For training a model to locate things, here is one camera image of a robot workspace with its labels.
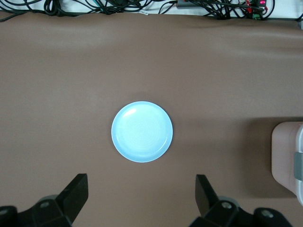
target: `plastic box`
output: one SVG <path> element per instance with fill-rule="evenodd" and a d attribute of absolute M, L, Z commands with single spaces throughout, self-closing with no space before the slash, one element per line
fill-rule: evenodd
<path fill-rule="evenodd" d="M 303 122 L 283 122 L 275 127 L 272 174 L 303 206 Z"/>

